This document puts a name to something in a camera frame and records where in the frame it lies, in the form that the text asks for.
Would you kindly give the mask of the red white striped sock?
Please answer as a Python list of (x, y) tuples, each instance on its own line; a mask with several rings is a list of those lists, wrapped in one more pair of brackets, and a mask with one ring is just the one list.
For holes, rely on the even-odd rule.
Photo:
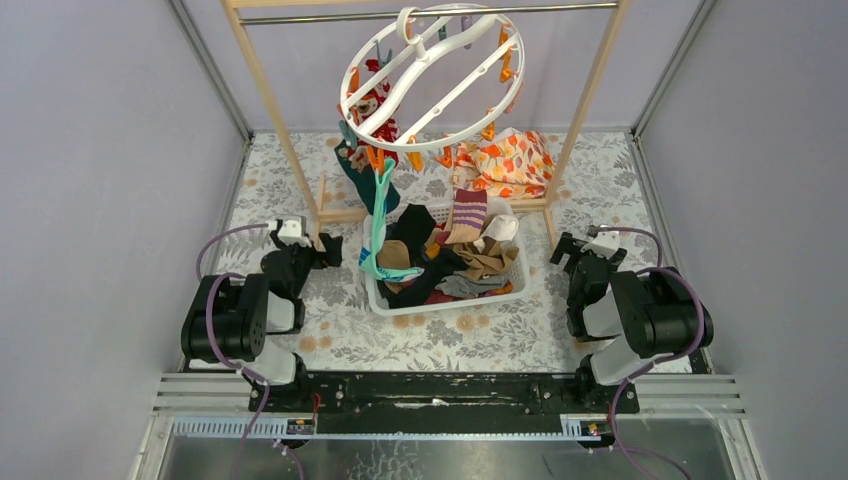
[[(388, 97), (391, 91), (391, 83), (388, 78), (380, 80), (375, 87), (369, 90), (354, 106), (354, 112), (358, 115), (359, 122), (367, 120), (376, 110), (378, 110)], [(389, 116), (386, 121), (373, 133), (375, 138), (381, 137), (383, 140), (393, 142), (397, 139), (399, 126), (393, 116)]]

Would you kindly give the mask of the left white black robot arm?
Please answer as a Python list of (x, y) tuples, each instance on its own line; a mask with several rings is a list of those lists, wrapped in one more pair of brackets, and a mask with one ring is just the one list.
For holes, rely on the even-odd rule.
[(320, 249), (306, 237), (289, 243), (274, 238), (275, 249), (262, 258), (258, 273), (202, 277), (180, 334), (189, 366), (230, 370), (270, 388), (285, 410), (304, 407), (311, 387), (302, 378), (302, 359), (269, 338), (300, 332), (309, 274), (341, 265), (343, 238), (320, 233), (319, 240)]

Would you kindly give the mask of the white round clip hanger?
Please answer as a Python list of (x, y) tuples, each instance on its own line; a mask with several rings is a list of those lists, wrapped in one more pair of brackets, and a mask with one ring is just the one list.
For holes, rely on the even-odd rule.
[[(503, 14), (410, 18), (415, 10), (477, 7), (443, 4), (406, 7), (375, 33), (353, 56), (342, 76), (337, 110), (344, 140), (352, 147), (371, 146), (371, 167), (384, 168), (373, 133), (393, 116), (398, 137), (388, 149), (414, 168), (439, 150), (473, 139), (491, 141), (500, 118), (510, 113), (525, 79), (525, 43), (516, 24)], [(355, 104), (383, 78), (391, 91), (383, 105), (359, 122)]]

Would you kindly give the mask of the dark green sock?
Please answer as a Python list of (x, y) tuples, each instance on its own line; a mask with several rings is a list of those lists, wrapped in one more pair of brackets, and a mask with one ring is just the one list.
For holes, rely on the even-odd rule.
[(367, 146), (359, 142), (356, 147), (350, 146), (342, 140), (334, 147), (334, 153), (339, 165), (345, 175), (353, 182), (360, 200), (365, 205), (369, 214), (373, 213), (374, 197), (376, 192), (375, 174), (368, 157)]

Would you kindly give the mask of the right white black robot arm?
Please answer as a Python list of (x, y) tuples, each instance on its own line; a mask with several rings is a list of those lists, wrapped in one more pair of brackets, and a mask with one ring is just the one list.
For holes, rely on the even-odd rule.
[(601, 228), (588, 240), (562, 233), (551, 257), (568, 278), (569, 333), (581, 343), (606, 344), (584, 357), (574, 373), (570, 392), (589, 412), (612, 400), (613, 387), (714, 338), (707, 308), (675, 268), (623, 271), (626, 255), (616, 231)]

